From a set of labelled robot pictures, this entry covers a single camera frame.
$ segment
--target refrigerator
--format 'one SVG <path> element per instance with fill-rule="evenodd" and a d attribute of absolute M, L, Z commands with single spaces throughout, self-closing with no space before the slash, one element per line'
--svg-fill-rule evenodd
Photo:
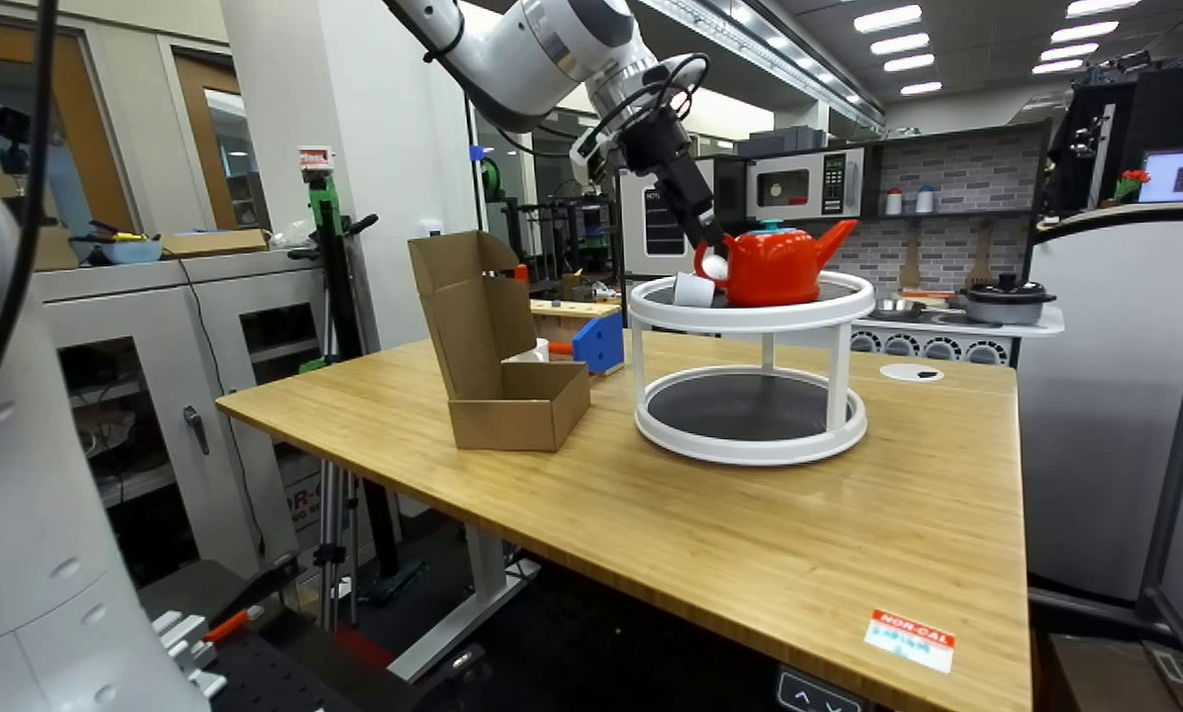
<path fill-rule="evenodd" d="M 1183 406 L 1183 204 L 1056 223 L 1027 281 L 1064 308 L 1016 360 L 1027 571 L 1136 605 Z"/>

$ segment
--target glass door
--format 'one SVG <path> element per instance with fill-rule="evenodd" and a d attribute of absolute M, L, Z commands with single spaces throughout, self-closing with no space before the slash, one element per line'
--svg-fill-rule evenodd
<path fill-rule="evenodd" d="M 261 167 L 229 60 L 178 55 L 178 79 L 219 231 L 269 231 Z"/>
<path fill-rule="evenodd" d="M 72 414 L 138 584 L 208 559 L 261 571 L 182 290 L 42 306 Z"/>

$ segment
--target red teapot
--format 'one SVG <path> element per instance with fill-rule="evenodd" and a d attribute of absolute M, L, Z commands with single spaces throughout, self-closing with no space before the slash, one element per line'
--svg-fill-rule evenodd
<path fill-rule="evenodd" d="M 858 223 L 833 223 L 823 236 L 805 231 L 766 231 L 725 236 L 728 269 L 707 269 L 707 245 L 696 245 L 696 274 L 717 281 L 728 306 L 800 306 L 817 302 L 817 269 L 858 231 Z"/>

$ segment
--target round tray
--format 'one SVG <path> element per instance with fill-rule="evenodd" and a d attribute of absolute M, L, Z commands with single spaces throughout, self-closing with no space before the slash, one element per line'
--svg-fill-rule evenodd
<path fill-rule="evenodd" d="M 629 322 L 643 322 L 658 329 L 685 329 L 685 333 L 803 333 L 803 329 L 829 329 L 849 326 L 875 308 L 869 281 L 856 274 L 817 274 L 817 302 L 805 306 L 770 306 L 770 308 L 689 308 L 671 306 L 671 281 L 643 281 L 629 294 Z"/>
<path fill-rule="evenodd" d="M 733 468 L 813 463 L 865 436 L 858 393 L 827 431 L 827 381 L 770 369 L 671 373 L 642 393 L 631 418 L 664 449 Z"/>

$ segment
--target white cabinet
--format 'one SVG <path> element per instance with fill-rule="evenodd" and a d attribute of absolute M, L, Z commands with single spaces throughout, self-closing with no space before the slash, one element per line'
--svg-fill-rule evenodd
<path fill-rule="evenodd" d="M 311 261 L 252 253 L 72 269 L 31 290 L 138 584 L 193 559 L 258 572 L 315 547 L 315 460 L 215 406 L 321 360 Z"/>
<path fill-rule="evenodd" d="M 133 583 L 191 559 L 258 572 L 238 480 L 186 290 L 42 306 L 72 414 Z"/>

